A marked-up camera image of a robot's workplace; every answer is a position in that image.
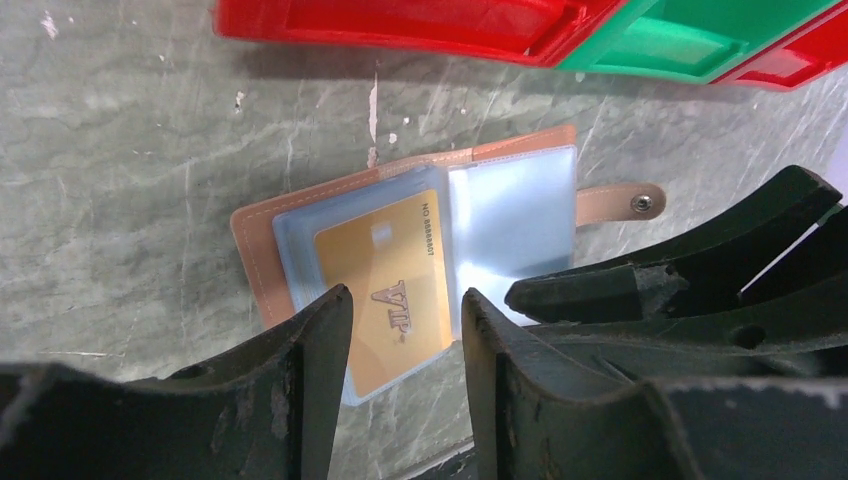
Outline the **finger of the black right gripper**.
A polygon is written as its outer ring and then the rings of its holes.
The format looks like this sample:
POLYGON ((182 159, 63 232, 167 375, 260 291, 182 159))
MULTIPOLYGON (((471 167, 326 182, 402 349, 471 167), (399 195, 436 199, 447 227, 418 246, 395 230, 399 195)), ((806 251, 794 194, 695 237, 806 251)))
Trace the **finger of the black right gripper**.
POLYGON ((512 310, 544 324, 691 317, 731 310, 741 290, 842 199, 814 172, 783 168, 713 219, 592 265, 515 282, 512 310))
POLYGON ((546 344, 620 378, 844 377, 847 212, 841 210, 744 291, 697 316, 535 326, 546 344))

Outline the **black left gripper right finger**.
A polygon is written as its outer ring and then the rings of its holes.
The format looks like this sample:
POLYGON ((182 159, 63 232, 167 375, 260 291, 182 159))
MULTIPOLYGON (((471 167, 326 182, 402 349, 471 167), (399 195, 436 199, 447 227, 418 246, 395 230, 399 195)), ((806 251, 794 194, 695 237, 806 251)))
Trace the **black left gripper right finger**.
POLYGON ((843 378, 604 375, 477 291, 462 313, 483 479, 843 479, 843 378))

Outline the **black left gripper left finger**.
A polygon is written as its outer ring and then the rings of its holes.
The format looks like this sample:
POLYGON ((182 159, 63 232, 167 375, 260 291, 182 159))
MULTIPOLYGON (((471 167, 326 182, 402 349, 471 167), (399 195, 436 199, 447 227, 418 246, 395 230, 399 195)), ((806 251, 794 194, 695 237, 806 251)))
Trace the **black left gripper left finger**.
POLYGON ((1 367, 5 479, 324 479, 352 336, 338 285, 166 378, 1 367))

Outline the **gold card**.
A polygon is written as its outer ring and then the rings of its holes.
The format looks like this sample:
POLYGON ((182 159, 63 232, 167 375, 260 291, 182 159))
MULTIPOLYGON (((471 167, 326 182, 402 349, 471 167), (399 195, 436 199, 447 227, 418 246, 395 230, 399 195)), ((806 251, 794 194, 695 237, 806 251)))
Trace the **gold card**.
POLYGON ((436 190, 325 228, 313 244, 324 281, 353 297, 346 404, 365 402, 453 343, 436 190))

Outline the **tan leather card holder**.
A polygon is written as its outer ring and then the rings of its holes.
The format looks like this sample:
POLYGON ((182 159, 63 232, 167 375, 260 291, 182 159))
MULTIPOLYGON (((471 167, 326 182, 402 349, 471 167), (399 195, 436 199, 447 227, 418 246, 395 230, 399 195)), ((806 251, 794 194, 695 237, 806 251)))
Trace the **tan leather card holder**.
POLYGON ((354 301, 341 400, 360 405, 461 337, 475 288, 502 306, 518 280, 570 269, 590 224, 647 221, 652 183, 579 189, 570 126, 390 162, 237 209, 230 228, 272 327, 343 284, 354 301))

